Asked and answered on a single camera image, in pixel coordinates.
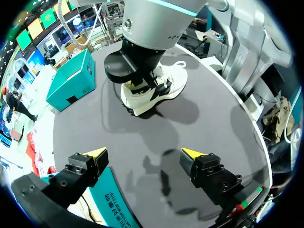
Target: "display screen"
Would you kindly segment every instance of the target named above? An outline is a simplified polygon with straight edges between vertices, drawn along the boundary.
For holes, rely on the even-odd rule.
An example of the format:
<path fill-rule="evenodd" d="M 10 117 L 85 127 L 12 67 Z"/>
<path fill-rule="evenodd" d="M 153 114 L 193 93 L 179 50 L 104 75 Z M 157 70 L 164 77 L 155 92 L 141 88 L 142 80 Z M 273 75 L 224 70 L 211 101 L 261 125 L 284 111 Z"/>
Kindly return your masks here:
<path fill-rule="evenodd" d="M 49 27 L 51 24 L 53 24 L 56 21 L 52 8 L 50 8 L 44 14 L 41 15 L 41 21 L 44 28 Z"/>
<path fill-rule="evenodd" d="M 54 6 L 54 9 L 55 9 L 55 12 L 56 12 L 57 16 L 59 17 L 59 15 L 58 15 L 58 4 L 56 4 Z M 62 1 L 61 9 L 62 9 L 62 15 L 66 15 L 70 11 L 66 0 Z"/>
<path fill-rule="evenodd" d="M 39 18 L 34 20 L 29 26 L 28 31 L 32 39 L 35 39 L 41 32 L 43 32 L 43 28 L 40 24 Z"/>
<path fill-rule="evenodd" d="M 16 40 L 19 44 L 21 51 L 24 51 L 24 49 L 26 49 L 26 47 L 32 42 L 26 29 L 23 30 L 19 36 L 17 36 Z"/>
<path fill-rule="evenodd" d="M 72 10 L 77 8 L 76 6 L 73 6 L 71 2 L 69 2 L 69 3 L 70 3 L 70 6 L 71 6 Z"/>

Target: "floor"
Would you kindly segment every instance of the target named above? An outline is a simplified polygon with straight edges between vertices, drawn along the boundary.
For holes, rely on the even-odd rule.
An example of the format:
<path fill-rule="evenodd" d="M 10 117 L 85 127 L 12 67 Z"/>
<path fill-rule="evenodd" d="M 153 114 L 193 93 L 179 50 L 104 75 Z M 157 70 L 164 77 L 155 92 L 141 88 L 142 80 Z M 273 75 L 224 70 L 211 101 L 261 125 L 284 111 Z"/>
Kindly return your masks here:
<path fill-rule="evenodd" d="M 186 31 L 187 35 L 185 36 L 185 39 L 180 39 L 178 41 L 178 44 L 184 46 L 187 49 L 192 48 L 192 51 L 193 51 L 194 47 L 196 47 L 200 44 L 200 41 L 196 38 L 196 34 L 194 31 L 195 30 L 192 28 L 187 29 L 187 31 Z M 198 55 L 202 54 L 203 48 L 201 46 L 199 46 L 195 49 L 195 52 Z M 64 52 L 58 52 L 55 56 L 53 56 L 53 58 L 56 61 L 59 61 L 63 57 L 64 54 L 65 54 Z M 42 101 L 39 99 L 36 101 L 32 101 L 28 110 L 33 115 L 38 115 L 37 123 L 39 123 L 39 120 L 42 119 L 49 111 L 54 112 L 53 107 L 51 107 L 50 105 L 46 105 L 45 101 Z M 19 120 L 24 125 L 23 137 L 19 142 L 12 141 L 11 147 L 9 149 L 10 152 L 5 153 L 5 156 L 4 156 L 6 159 L 13 161 L 18 166 L 22 167 L 22 170 L 20 170 L 20 168 L 15 168 L 15 169 L 12 168 L 12 170 L 11 170 L 12 172 L 10 175 L 12 181 L 14 179 L 18 178 L 19 176 L 28 174 L 31 171 L 33 171 L 31 159 L 26 155 L 26 149 L 28 146 L 27 135 L 33 130 L 33 128 L 35 127 L 35 123 L 33 121 L 31 121 L 30 119 L 28 119 L 23 114 L 20 114 Z"/>

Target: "monitor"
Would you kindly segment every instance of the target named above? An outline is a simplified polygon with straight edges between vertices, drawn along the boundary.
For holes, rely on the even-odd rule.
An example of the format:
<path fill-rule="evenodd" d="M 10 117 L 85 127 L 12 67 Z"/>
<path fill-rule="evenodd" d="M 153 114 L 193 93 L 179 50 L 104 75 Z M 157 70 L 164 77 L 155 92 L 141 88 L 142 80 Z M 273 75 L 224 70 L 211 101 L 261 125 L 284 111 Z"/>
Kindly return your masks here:
<path fill-rule="evenodd" d="M 72 3 L 71 3 L 70 1 L 69 1 L 69 3 L 70 3 L 70 6 L 71 6 L 71 9 L 72 9 L 72 10 L 74 10 L 74 9 L 77 8 L 76 6 L 73 6 Z"/>
<path fill-rule="evenodd" d="M 40 24 L 39 18 L 34 20 L 29 26 L 28 31 L 32 39 L 35 39 L 41 32 L 43 32 L 43 28 Z"/>
<path fill-rule="evenodd" d="M 30 40 L 30 37 L 29 37 L 29 34 L 28 34 L 28 31 L 25 29 L 23 30 L 19 36 L 17 36 L 16 38 L 17 42 L 18 42 L 18 45 L 21 49 L 21 51 L 24 51 L 27 46 L 32 42 Z"/>
<path fill-rule="evenodd" d="M 44 28 L 47 28 L 51 24 L 53 24 L 56 21 L 53 8 L 50 8 L 47 11 L 45 11 L 45 13 L 40 16 L 40 18 Z"/>
<path fill-rule="evenodd" d="M 28 71 L 29 71 L 29 68 L 27 67 L 27 65 L 24 64 L 24 65 L 21 67 L 21 69 L 18 71 L 18 75 L 19 75 L 21 78 L 23 78 L 24 75 L 25 75 Z"/>
<path fill-rule="evenodd" d="M 59 15 L 58 15 L 58 4 L 56 4 L 54 6 L 54 10 L 55 10 L 57 16 L 59 17 Z M 62 10 L 62 15 L 66 15 L 70 11 L 66 0 L 62 0 L 61 10 Z"/>

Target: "cable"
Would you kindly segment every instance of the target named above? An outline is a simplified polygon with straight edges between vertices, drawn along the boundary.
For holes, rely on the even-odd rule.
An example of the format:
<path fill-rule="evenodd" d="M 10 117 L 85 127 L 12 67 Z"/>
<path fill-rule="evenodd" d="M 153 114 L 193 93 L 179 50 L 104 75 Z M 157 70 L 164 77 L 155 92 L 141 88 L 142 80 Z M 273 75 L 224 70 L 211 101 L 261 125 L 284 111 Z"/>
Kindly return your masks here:
<path fill-rule="evenodd" d="M 223 42 L 222 42 L 222 44 L 220 45 L 220 56 L 221 56 L 221 57 L 223 57 L 222 48 L 223 48 L 224 42 L 225 42 L 225 38 L 223 39 Z"/>
<path fill-rule="evenodd" d="M 261 205 L 264 205 L 265 203 L 269 202 L 269 201 L 273 201 L 274 199 L 278 198 L 281 194 L 271 198 L 270 200 L 265 201 L 264 203 L 262 203 Z"/>
<path fill-rule="evenodd" d="M 101 11 L 102 5 L 100 6 L 100 8 L 99 8 L 99 10 L 98 10 L 98 13 L 97 13 L 97 15 L 96 15 L 95 22 L 94 22 L 94 25 L 93 25 L 93 28 L 92 28 L 92 32 L 91 32 L 91 34 L 89 35 L 87 41 L 86 41 L 84 44 L 79 43 L 79 42 L 75 39 L 73 32 L 71 31 L 71 29 L 70 29 L 69 26 L 67 25 L 67 23 L 66 23 L 66 21 L 65 21 L 65 19 L 64 19 L 64 17 L 63 17 L 63 15 L 62 15 L 61 6 L 62 6 L 62 0 L 58 0 L 58 17 L 59 17 L 59 20 L 60 20 L 61 24 L 62 24 L 63 27 L 66 29 L 68 35 L 71 37 L 72 41 L 73 41 L 77 46 L 79 46 L 79 47 L 85 47 L 85 46 L 89 43 L 89 41 L 90 41 L 90 39 L 91 39 L 91 37 L 92 37 L 92 35 L 93 35 L 93 32 L 94 32 L 94 30 L 95 30 L 95 27 L 96 27 L 96 24 L 97 24 L 97 21 L 98 21 L 98 15 L 99 15 L 99 13 L 100 13 L 100 11 Z"/>
<path fill-rule="evenodd" d="M 276 104 L 276 102 L 273 102 L 273 101 L 268 101 L 268 100 L 266 100 L 266 99 L 264 99 L 264 98 L 262 98 L 259 94 L 256 94 L 256 93 L 253 93 L 254 95 L 257 95 L 258 97 L 260 97 L 262 100 L 261 100 L 261 104 L 262 104 L 262 101 L 264 100 L 264 101 L 267 101 L 267 102 L 270 102 L 270 103 L 274 103 L 274 104 Z"/>
<path fill-rule="evenodd" d="M 96 220 L 94 219 L 94 217 L 93 217 L 93 215 L 92 215 L 92 212 L 91 212 L 91 209 L 90 209 L 90 207 L 89 207 L 89 204 L 87 203 L 87 201 L 85 200 L 85 198 L 84 198 L 83 196 L 81 196 L 81 197 L 82 197 L 82 199 L 85 201 L 85 203 L 86 203 L 86 205 L 87 205 L 87 208 L 89 209 L 89 216 L 90 216 L 91 220 L 92 220 L 93 222 L 95 222 L 95 223 L 101 222 L 101 221 L 96 221 Z"/>
<path fill-rule="evenodd" d="M 300 96 L 300 94 L 301 94 L 301 90 L 302 90 L 302 87 L 299 88 L 299 91 L 298 91 L 297 95 L 295 96 L 293 105 L 291 106 L 291 109 L 290 109 L 289 114 L 288 114 L 288 117 L 287 117 L 285 129 L 284 129 L 284 138 L 285 138 L 285 141 L 288 142 L 289 144 L 296 143 L 296 142 L 298 142 L 298 141 L 301 139 L 301 137 L 299 137 L 296 141 L 293 141 L 293 142 L 292 142 L 292 141 L 290 141 L 290 140 L 287 138 L 287 135 L 286 135 L 288 121 L 289 121 L 290 115 L 291 115 L 291 113 L 292 113 L 292 111 L 293 111 L 293 109 L 294 109 L 294 107 L 295 107 L 295 104 L 296 104 L 296 102 L 297 102 L 297 100 L 298 100 L 298 98 L 299 98 L 299 96 Z"/>

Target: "cardboard box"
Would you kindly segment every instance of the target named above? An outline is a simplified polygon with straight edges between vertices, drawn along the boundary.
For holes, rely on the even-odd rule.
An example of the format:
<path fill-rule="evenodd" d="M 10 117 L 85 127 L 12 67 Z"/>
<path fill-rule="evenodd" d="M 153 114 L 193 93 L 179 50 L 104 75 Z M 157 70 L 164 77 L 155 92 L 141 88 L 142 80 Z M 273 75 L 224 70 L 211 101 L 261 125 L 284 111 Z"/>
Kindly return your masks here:
<path fill-rule="evenodd" d="M 61 68 L 66 62 L 68 61 L 68 59 L 66 57 L 63 57 L 61 60 L 59 60 L 59 62 L 57 62 L 53 68 L 57 71 L 59 68 Z"/>
<path fill-rule="evenodd" d="M 86 49 L 57 71 L 47 94 L 47 102 L 61 112 L 94 89 L 95 61 Z"/>
<path fill-rule="evenodd" d="M 87 41 L 87 37 L 85 34 L 82 34 L 80 37 L 78 37 L 76 39 L 79 43 L 84 44 Z M 73 54 L 74 53 L 74 49 L 78 48 L 79 50 L 85 50 L 88 49 L 90 51 L 90 53 L 92 53 L 93 49 L 92 46 L 90 44 L 90 42 L 85 46 L 85 47 L 79 47 L 74 43 L 71 43 L 70 45 L 68 45 L 66 47 L 66 50 L 68 51 L 69 54 Z"/>

